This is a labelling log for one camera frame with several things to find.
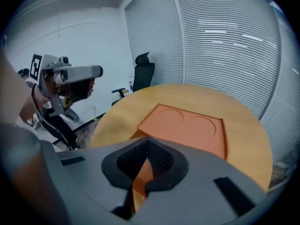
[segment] orange object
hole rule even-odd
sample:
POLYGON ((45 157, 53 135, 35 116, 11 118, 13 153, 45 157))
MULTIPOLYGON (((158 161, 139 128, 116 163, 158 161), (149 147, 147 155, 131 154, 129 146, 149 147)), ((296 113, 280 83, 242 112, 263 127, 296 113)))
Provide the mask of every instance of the orange object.
POLYGON ((135 134, 181 143, 228 157, 225 129, 222 119, 158 104, 138 126, 135 134))

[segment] round wooden table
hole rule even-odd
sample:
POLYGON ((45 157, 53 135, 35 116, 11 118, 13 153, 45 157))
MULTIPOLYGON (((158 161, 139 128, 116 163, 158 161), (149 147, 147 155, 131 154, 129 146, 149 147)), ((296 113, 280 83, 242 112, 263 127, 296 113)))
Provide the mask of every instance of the round wooden table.
POLYGON ((214 89, 168 84, 136 91, 117 102, 102 117, 91 146, 107 146, 130 139, 159 103, 223 119, 229 149, 227 161, 267 191, 273 162, 262 124, 241 102, 214 89))

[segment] black office chair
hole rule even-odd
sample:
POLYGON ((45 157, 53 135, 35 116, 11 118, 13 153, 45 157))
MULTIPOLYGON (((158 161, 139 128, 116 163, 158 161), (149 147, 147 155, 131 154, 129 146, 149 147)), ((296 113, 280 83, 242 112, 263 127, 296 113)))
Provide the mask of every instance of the black office chair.
MULTIPOLYGON (((133 82, 133 89, 132 91, 138 91, 143 88, 147 88, 150 86, 154 69, 155 69, 155 64, 149 62, 148 54, 144 53, 142 55, 139 55, 135 59, 136 67, 135 67, 135 80, 133 82)), ((121 96, 121 99, 124 98, 123 90, 125 88, 119 88, 116 90, 113 90, 112 93, 118 92, 121 96)), ((121 99, 114 101, 112 103, 112 106, 120 101, 121 99)))

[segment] chair backrest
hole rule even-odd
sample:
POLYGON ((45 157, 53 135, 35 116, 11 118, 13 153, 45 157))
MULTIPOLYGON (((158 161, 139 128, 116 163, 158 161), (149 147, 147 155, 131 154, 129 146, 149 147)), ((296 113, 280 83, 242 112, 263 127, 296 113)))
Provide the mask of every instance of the chair backrest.
POLYGON ((149 62, 148 54, 144 53, 137 56, 135 59, 135 80, 133 83, 133 92, 150 86, 153 73, 155 70, 155 64, 149 62))

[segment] chair armrest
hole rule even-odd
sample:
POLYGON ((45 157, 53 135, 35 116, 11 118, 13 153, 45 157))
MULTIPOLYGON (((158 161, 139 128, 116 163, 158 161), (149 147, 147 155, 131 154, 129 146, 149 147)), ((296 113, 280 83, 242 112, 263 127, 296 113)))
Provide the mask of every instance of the chair armrest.
POLYGON ((120 93, 120 96, 122 98, 124 98, 124 93, 123 93, 123 90, 125 90, 126 88, 119 88, 119 89, 116 89, 116 90, 113 90, 112 93, 115 93, 115 92, 119 92, 120 93))

